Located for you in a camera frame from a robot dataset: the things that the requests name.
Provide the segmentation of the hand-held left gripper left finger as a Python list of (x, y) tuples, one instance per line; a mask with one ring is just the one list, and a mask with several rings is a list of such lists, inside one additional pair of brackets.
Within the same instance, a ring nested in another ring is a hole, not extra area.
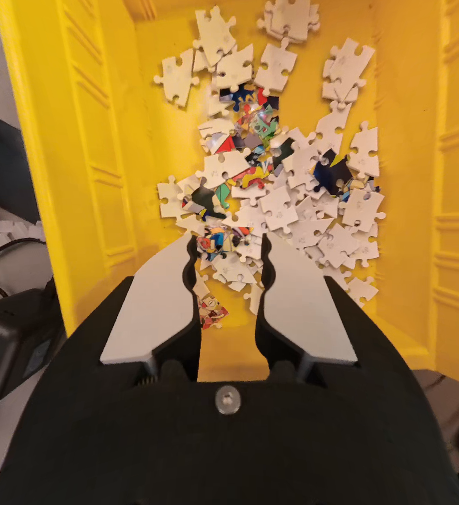
[(202, 342), (195, 262), (196, 238), (185, 233), (135, 273), (100, 355), (104, 365), (142, 363), (159, 375), (178, 361), (196, 382)]

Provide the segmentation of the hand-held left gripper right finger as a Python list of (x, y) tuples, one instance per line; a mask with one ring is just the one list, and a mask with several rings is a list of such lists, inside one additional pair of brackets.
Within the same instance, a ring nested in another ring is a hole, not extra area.
[(321, 269), (274, 232), (262, 240), (263, 293), (255, 343), (269, 371), (288, 362), (307, 382), (319, 363), (353, 366), (357, 355)]

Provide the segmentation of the pile of puzzle pieces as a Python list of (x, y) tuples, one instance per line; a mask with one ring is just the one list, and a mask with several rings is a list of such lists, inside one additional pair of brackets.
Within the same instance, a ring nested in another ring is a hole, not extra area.
[(201, 269), (239, 291), (251, 285), (250, 310), (257, 314), (262, 272), (261, 240), (279, 236), (305, 255), (307, 267), (321, 266), (363, 307), (378, 293), (370, 276), (354, 273), (378, 258), (378, 208), (384, 197), (378, 128), (361, 122), (341, 157), (350, 111), (366, 85), (366, 68), (376, 49), (348, 37), (331, 47), (322, 73), (312, 62), (310, 33), (320, 29), (312, 1), (267, 1), (258, 30), (275, 42), (239, 44), (235, 17), (219, 6), (195, 11), (198, 36), (179, 56), (162, 61), (167, 100), (188, 102), (199, 73), (210, 75), (206, 120), (197, 125), (203, 163), (191, 167), (183, 125), (172, 130), (178, 165), (191, 172), (158, 181), (160, 216), (197, 237)]

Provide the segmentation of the yellow plastic bin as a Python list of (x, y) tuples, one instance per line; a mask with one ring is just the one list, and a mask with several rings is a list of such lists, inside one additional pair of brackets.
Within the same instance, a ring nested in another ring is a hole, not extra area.
[[(267, 1), (0, 1), (0, 31), (68, 335), (107, 295), (185, 233), (160, 216), (158, 181), (183, 179), (171, 133), (183, 125), (191, 167), (205, 156), (210, 75), (184, 108), (154, 82), (162, 61), (198, 36), (195, 11), (219, 6), (239, 44)], [(313, 1), (308, 48), (322, 73), (348, 37), (376, 49), (350, 111), (341, 157), (361, 122), (378, 128), (378, 258), (353, 273), (378, 293), (364, 303), (410, 369), (459, 381), (459, 1)], [(214, 279), (223, 320), (202, 322), (198, 381), (268, 374), (254, 338), (252, 286)]]

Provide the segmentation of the black power adapter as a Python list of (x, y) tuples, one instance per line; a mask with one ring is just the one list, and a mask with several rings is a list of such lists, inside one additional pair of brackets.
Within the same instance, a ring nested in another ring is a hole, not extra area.
[(65, 337), (56, 291), (0, 299), (0, 400), (47, 365)]

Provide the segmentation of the torn white paper strip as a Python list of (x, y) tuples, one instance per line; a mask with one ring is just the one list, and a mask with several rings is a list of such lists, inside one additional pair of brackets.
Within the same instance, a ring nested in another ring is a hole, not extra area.
[(0, 220), (0, 247), (21, 239), (34, 239), (41, 243), (46, 242), (43, 224), (25, 224), (22, 221)]

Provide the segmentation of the black flat device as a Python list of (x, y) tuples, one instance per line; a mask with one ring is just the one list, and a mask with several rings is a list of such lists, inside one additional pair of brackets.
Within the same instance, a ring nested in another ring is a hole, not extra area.
[(30, 223), (41, 219), (21, 131), (2, 120), (0, 208)]

